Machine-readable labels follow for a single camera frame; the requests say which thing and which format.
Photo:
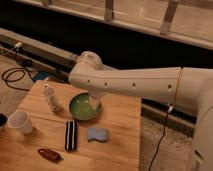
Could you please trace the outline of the pale translucent gripper finger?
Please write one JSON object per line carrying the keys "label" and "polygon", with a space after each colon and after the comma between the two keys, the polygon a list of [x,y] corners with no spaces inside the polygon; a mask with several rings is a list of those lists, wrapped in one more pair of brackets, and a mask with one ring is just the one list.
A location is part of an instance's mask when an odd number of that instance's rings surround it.
{"label": "pale translucent gripper finger", "polygon": [[98,108],[98,106],[100,105],[100,101],[99,100],[95,100],[95,99],[90,99],[89,100],[90,106],[96,110]]}

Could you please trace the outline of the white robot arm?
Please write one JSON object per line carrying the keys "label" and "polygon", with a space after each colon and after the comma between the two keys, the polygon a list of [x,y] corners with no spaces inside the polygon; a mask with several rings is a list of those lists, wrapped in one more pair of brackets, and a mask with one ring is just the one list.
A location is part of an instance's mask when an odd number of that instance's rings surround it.
{"label": "white robot arm", "polygon": [[69,82],[81,89],[125,94],[193,110],[197,122],[187,171],[213,171],[213,69],[116,70],[89,51],[77,57]]}

